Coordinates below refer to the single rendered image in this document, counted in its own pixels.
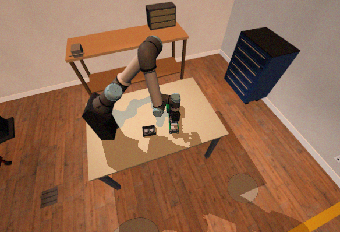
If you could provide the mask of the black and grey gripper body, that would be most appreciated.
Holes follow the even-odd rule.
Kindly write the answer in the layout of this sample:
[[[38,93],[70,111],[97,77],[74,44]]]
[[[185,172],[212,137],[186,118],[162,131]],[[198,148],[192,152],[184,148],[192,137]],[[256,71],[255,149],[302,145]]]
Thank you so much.
[[[175,116],[175,114],[176,114],[176,116]],[[180,119],[179,111],[172,111],[171,110],[171,121],[179,121],[179,119]]]

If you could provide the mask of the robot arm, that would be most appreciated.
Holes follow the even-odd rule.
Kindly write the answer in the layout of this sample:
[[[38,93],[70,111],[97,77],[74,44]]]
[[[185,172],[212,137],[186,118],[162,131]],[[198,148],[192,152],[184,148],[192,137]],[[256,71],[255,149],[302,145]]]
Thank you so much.
[[[166,104],[171,105],[172,111],[180,109],[180,94],[162,94],[158,84],[156,74],[156,58],[162,51],[162,41],[157,36],[148,36],[140,44],[137,55],[133,58],[126,69],[119,73],[116,78],[108,85],[101,95],[93,100],[93,108],[101,114],[111,111],[113,105],[122,97],[124,91],[130,86],[131,80],[140,72],[144,73],[153,104],[153,115],[161,117],[164,113]],[[138,57],[138,58],[137,58]],[[174,110],[175,109],[175,110]]]

